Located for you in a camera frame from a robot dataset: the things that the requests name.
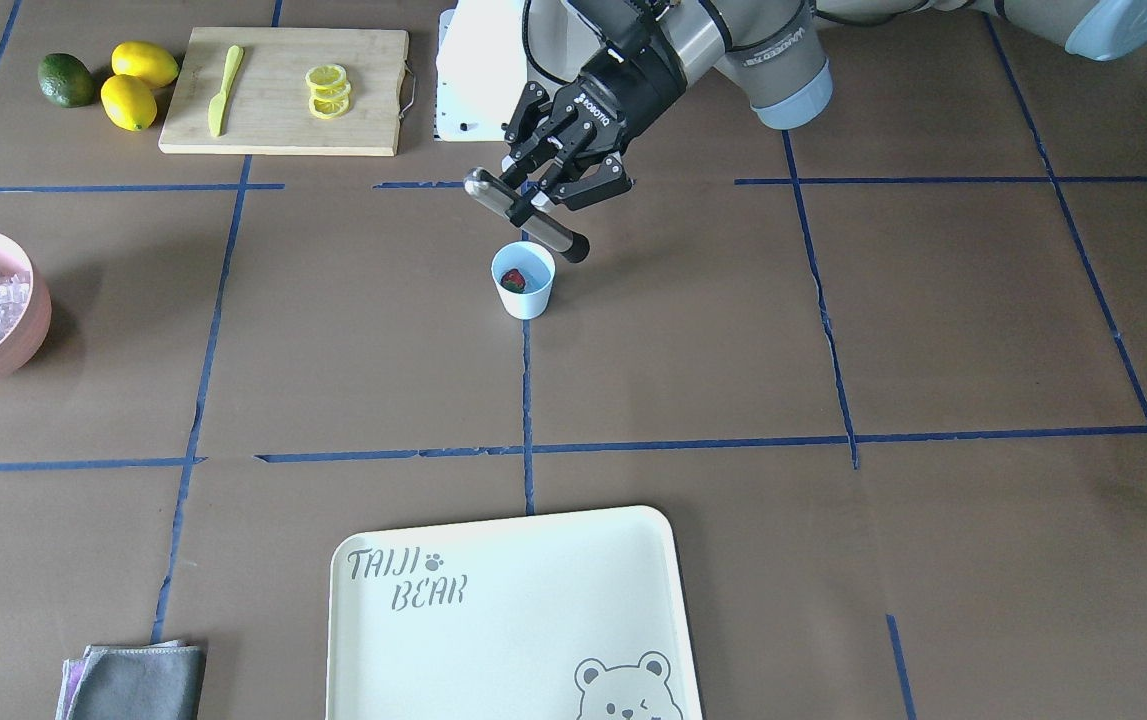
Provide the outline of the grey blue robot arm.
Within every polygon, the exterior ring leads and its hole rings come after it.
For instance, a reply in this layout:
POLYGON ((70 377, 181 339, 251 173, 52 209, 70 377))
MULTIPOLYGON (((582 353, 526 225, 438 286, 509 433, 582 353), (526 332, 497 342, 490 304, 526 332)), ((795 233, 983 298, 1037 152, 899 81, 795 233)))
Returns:
POLYGON ((974 14, 1091 61, 1147 44, 1147 1, 526 1, 532 79, 504 127, 499 177, 465 186, 513 225, 627 191, 622 159, 707 75, 729 79, 764 126, 810 123, 833 94, 828 41, 928 14, 974 14))

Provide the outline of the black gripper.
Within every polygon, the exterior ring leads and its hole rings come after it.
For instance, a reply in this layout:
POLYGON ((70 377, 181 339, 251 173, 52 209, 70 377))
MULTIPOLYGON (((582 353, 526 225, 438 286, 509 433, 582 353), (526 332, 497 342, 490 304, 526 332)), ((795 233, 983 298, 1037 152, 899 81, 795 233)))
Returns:
POLYGON ((555 94, 526 83, 504 131, 509 146, 501 182, 517 190, 551 161, 536 190, 529 217, 545 213, 537 197, 577 211, 631 191, 634 181, 618 152, 651 126, 688 88, 681 58, 655 40, 622 60, 604 46, 582 65, 574 83, 555 94), (591 140, 579 132, 590 126, 591 140))

